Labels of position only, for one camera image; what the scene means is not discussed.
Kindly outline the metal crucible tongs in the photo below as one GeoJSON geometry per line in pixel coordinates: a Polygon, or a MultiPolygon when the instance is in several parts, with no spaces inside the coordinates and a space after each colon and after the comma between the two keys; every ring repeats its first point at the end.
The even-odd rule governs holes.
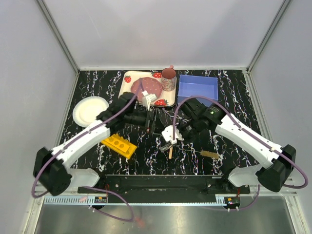
{"type": "Polygon", "coordinates": [[[162,114],[164,116],[164,120],[166,123],[172,123],[174,116],[175,116],[175,112],[173,110],[169,110],[166,108],[162,108],[162,114]]]}

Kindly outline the wooden test tube clamp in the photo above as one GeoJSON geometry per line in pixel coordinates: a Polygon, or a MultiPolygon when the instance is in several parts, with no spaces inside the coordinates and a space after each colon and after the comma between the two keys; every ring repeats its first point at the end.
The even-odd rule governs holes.
{"type": "Polygon", "coordinates": [[[170,146],[169,148],[169,153],[168,153],[168,159],[172,159],[172,156],[173,156],[173,145],[170,146]]]}

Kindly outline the white paper plate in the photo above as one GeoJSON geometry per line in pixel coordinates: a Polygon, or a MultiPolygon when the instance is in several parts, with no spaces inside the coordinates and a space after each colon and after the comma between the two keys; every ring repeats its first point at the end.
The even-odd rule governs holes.
{"type": "Polygon", "coordinates": [[[102,97],[86,97],[74,107],[73,120],[78,126],[86,128],[108,107],[109,103],[102,97]]]}

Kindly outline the strawberry pattern tray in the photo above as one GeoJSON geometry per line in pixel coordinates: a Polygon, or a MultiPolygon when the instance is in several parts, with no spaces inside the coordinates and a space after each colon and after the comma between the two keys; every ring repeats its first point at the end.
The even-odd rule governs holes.
{"type": "MultiPolygon", "coordinates": [[[[125,73],[122,85],[119,91],[119,95],[121,96],[124,92],[131,92],[132,84],[138,80],[139,78],[150,77],[155,78],[161,83],[161,73],[160,72],[142,72],[142,71],[128,71],[125,73]]],[[[162,93],[160,98],[157,98],[154,102],[152,102],[151,106],[158,106],[158,107],[172,107],[174,106],[176,101],[176,88],[172,91],[164,91],[162,89],[162,93]]]]}

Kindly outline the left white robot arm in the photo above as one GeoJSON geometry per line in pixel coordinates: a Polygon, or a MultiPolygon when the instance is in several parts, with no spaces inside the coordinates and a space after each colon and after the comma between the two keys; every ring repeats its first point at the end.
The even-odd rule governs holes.
{"type": "Polygon", "coordinates": [[[102,192],[105,181],[100,178],[98,172],[91,168],[72,169],[71,166],[92,147],[124,128],[125,124],[146,127],[149,131],[154,130],[156,113],[151,112],[149,107],[155,99],[154,94],[144,91],[142,100],[146,110],[137,111],[135,110],[137,96],[125,92],[73,138],[51,150],[41,148],[35,160],[34,183],[40,183],[47,193],[53,196],[58,196],[69,188],[85,186],[94,193],[102,192]]]}

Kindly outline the pink floral mug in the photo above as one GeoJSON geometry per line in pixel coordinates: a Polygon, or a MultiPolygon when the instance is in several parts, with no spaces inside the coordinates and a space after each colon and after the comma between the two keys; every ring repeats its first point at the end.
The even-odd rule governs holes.
{"type": "Polygon", "coordinates": [[[161,85],[164,91],[172,91],[176,87],[176,71],[173,65],[165,68],[161,72],[161,85]]]}

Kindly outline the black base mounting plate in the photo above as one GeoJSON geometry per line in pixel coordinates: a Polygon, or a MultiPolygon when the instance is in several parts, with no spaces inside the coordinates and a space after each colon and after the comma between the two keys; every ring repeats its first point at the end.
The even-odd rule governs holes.
{"type": "Polygon", "coordinates": [[[225,196],[249,195],[249,186],[230,185],[211,175],[107,175],[95,186],[121,195],[128,203],[223,204],[225,196]]]}

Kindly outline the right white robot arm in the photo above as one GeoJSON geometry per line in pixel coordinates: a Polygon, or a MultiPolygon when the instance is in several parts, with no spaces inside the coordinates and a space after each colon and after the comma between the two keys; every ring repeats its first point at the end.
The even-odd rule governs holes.
{"type": "Polygon", "coordinates": [[[191,142],[202,131],[209,130],[227,138],[249,153],[257,165],[233,168],[225,172],[221,187],[226,193],[233,193],[244,185],[262,185],[272,192],[279,192],[293,171],[296,150],[291,145],[282,147],[265,139],[241,123],[222,105],[209,107],[196,98],[187,99],[179,105],[188,122],[172,124],[162,131],[170,145],[180,141],[191,142]]]}

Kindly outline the blue plastic drawer box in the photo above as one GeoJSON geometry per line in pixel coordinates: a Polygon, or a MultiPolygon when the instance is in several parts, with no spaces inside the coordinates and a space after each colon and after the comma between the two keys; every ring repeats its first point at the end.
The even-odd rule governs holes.
{"type": "Polygon", "coordinates": [[[190,96],[204,96],[218,101],[218,79],[213,77],[200,77],[180,75],[177,95],[177,104],[190,96]]]}

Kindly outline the yellow test tube rack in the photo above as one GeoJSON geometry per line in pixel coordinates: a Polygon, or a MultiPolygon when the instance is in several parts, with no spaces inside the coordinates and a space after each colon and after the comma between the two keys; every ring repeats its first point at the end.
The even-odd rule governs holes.
{"type": "Polygon", "coordinates": [[[102,140],[101,143],[126,159],[130,159],[137,149],[137,146],[123,137],[120,137],[118,134],[111,135],[110,137],[102,140]]]}

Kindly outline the pink dotted plate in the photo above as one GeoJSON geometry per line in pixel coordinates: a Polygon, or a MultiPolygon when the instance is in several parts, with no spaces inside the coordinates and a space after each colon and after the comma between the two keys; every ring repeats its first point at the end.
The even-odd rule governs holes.
{"type": "Polygon", "coordinates": [[[136,80],[132,84],[130,90],[134,94],[139,90],[137,99],[141,102],[143,98],[143,91],[147,91],[148,94],[155,94],[156,98],[160,98],[162,93],[162,86],[161,83],[155,78],[144,77],[136,80]]]}

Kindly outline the test tube brush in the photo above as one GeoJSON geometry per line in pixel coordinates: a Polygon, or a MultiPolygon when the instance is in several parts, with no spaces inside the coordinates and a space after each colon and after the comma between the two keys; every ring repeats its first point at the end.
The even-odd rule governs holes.
{"type": "Polygon", "coordinates": [[[185,152],[185,153],[190,153],[191,155],[200,155],[200,156],[208,157],[208,158],[212,158],[212,159],[219,159],[220,158],[220,155],[218,153],[205,151],[205,150],[196,151],[196,150],[182,149],[182,150],[179,150],[179,151],[180,152],[185,152]]]}

